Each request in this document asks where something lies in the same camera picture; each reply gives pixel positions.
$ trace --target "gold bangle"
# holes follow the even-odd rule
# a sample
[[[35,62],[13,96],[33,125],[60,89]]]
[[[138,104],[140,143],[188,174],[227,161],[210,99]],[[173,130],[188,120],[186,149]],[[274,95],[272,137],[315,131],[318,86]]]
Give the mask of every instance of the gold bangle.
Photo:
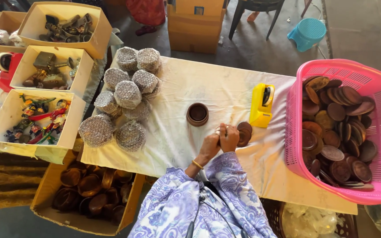
[[[196,166],[198,166],[200,169],[204,170],[204,167],[202,167],[201,165],[199,165],[197,162],[195,162],[194,160],[192,161],[192,163],[194,163]]]

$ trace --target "hand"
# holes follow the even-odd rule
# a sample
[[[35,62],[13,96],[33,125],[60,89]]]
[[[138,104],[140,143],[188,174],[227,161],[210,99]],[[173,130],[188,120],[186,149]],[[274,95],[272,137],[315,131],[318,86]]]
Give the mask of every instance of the hand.
[[[217,145],[218,142],[218,135],[212,134],[206,136],[195,161],[201,166],[205,166],[220,151],[220,147]]]
[[[223,153],[234,152],[236,150],[237,143],[239,142],[239,131],[236,127],[220,124],[220,145]]]

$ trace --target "yellow tape dispenser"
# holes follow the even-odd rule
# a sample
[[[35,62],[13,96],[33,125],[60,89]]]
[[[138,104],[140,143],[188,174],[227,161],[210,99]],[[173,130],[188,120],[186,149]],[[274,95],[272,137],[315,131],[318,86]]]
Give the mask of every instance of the yellow tape dispenser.
[[[272,118],[271,105],[273,104],[274,86],[258,84],[252,90],[251,114],[249,123],[255,127],[267,128]]]

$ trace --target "red cloth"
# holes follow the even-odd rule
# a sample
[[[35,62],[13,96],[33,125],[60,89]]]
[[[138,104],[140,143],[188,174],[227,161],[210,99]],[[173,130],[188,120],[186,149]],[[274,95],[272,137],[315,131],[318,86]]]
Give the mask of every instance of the red cloth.
[[[127,0],[126,7],[138,23],[157,26],[166,21],[163,0]]]

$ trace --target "purple floral clothing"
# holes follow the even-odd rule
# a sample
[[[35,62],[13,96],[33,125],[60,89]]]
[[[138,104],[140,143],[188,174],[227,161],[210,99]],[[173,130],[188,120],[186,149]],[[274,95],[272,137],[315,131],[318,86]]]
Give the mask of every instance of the purple floral clothing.
[[[205,197],[205,202],[227,219],[236,237],[241,237],[243,227],[251,238],[276,238],[235,152],[215,158],[207,169],[207,178],[224,202],[202,182],[188,177],[183,169],[168,168],[166,175],[148,192],[129,237],[185,237],[190,222],[195,219],[199,197]],[[231,238],[233,235],[225,220],[201,203],[193,237]]]

